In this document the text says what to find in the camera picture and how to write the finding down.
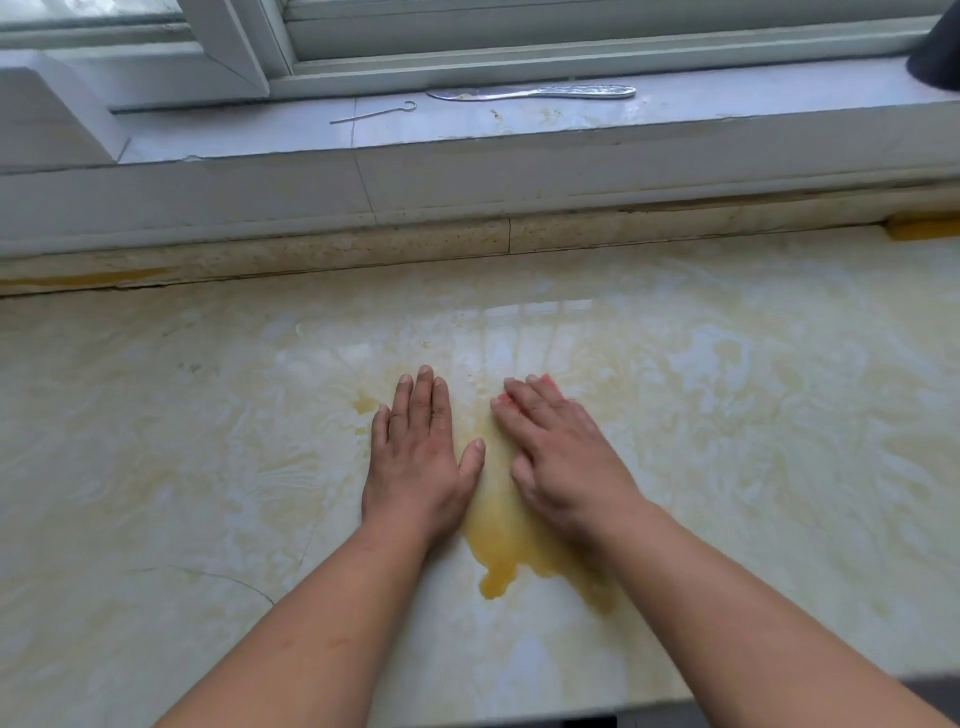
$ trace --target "butter knife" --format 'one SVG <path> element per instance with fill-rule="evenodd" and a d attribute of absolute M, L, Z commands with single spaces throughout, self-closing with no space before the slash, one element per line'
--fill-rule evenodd
<path fill-rule="evenodd" d="M 495 86 L 493 88 L 453 88 L 427 91 L 427 96 L 443 101 L 502 101 L 504 99 L 630 99 L 636 89 L 628 85 L 552 84 L 535 86 Z"/>

